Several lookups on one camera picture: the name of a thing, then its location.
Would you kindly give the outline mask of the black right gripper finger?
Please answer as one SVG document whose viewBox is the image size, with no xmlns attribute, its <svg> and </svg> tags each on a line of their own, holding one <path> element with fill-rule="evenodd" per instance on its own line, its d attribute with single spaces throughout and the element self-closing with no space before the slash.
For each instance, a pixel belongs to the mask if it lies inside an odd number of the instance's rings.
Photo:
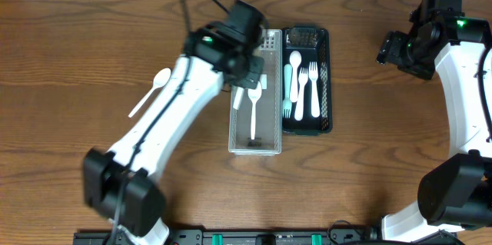
<svg viewBox="0 0 492 245">
<path fill-rule="evenodd" d="M 394 35 L 394 32 L 393 31 L 389 31 L 385 37 L 384 37 L 384 40 L 381 44 L 381 47 L 377 53 L 377 57 L 376 57 L 376 62 L 379 63 L 380 65 L 385 65 L 386 64 L 386 57 L 388 55 L 388 52 L 389 52 L 389 48 L 391 47 L 391 42 L 392 42 L 392 39 L 393 39 L 393 35 Z"/>
<path fill-rule="evenodd" d="M 407 43 L 410 36 L 401 31 L 388 32 L 387 61 L 393 65 L 404 65 Z"/>
</svg>

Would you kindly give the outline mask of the pale green plastic fork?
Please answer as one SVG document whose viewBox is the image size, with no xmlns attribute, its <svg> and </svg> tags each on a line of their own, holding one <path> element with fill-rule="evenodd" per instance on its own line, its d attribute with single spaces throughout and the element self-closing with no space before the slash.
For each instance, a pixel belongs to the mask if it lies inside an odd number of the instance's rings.
<svg viewBox="0 0 492 245">
<path fill-rule="evenodd" d="M 291 117 L 292 101 L 290 99 L 291 93 L 291 79 L 293 68 L 290 64 L 284 66 L 284 100 L 283 100 L 283 119 Z"/>
</svg>

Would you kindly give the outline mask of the small white plastic spoon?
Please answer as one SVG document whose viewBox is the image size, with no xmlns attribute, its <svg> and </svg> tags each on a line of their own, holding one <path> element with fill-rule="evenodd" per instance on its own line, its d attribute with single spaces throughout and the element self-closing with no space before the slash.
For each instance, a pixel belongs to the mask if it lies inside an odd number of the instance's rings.
<svg viewBox="0 0 492 245">
<path fill-rule="evenodd" d="M 289 62 L 292 67 L 290 99 L 292 102 L 296 102 L 298 100 L 298 68 L 301 64 L 301 53 L 299 51 L 292 51 Z"/>
</svg>

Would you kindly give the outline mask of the white plastic fork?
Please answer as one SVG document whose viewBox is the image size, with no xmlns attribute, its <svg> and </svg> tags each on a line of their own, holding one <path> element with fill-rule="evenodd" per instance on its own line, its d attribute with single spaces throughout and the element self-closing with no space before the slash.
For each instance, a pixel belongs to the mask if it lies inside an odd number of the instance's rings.
<svg viewBox="0 0 492 245">
<path fill-rule="evenodd" d="M 319 97 L 318 97 L 318 90 L 317 90 L 317 80 L 319 74 L 318 74 L 316 61 L 312 61 L 309 64 L 308 77 L 311 81 L 311 115 L 313 118 L 318 118 L 321 112 L 320 112 Z"/>
<path fill-rule="evenodd" d="M 294 119 L 296 121 L 301 121 L 304 116 L 304 89 L 305 89 L 305 85 L 308 82 L 308 70 L 306 68 L 301 68 L 300 74 L 298 76 L 298 81 L 299 81 L 298 101 L 296 104 Z"/>
</svg>

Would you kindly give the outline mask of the white plastic spoon angled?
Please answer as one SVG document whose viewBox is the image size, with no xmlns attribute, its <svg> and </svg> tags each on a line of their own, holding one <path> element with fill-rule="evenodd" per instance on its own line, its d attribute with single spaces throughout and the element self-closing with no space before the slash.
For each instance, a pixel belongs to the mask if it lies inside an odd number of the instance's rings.
<svg viewBox="0 0 492 245">
<path fill-rule="evenodd" d="M 163 88 L 169 81 L 171 77 L 171 69 L 170 68 L 164 68 L 160 70 L 154 77 L 151 89 L 145 94 L 145 96 L 134 106 L 134 108 L 131 110 L 131 112 L 128 114 L 129 118 L 132 118 L 138 111 L 139 109 L 143 106 L 143 104 L 150 98 L 152 93 L 159 89 Z"/>
</svg>

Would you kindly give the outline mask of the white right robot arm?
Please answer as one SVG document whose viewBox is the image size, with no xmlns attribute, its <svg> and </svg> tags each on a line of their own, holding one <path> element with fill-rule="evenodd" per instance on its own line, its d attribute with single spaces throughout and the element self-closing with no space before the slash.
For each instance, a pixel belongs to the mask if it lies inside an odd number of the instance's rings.
<svg viewBox="0 0 492 245">
<path fill-rule="evenodd" d="M 448 159 L 426 174 L 417 200 L 381 221 L 384 240 L 413 242 L 491 225 L 491 31 L 487 21 L 440 13 L 389 33 L 377 62 L 424 80 L 438 75 L 449 121 Z"/>
</svg>

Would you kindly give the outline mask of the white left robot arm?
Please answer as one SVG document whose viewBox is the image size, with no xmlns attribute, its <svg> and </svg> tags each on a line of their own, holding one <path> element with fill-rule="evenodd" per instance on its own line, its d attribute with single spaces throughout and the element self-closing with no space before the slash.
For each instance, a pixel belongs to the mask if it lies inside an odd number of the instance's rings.
<svg viewBox="0 0 492 245">
<path fill-rule="evenodd" d="M 187 37 L 169 82 L 133 128 L 106 152 L 91 149 L 82 163 L 85 203 L 112 222 L 104 239 L 123 233 L 133 244 L 163 244 L 170 230 L 162 219 L 159 184 L 174 149 L 224 84 L 258 86 L 264 59 L 261 26 L 214 22 Z"/>
</svg>

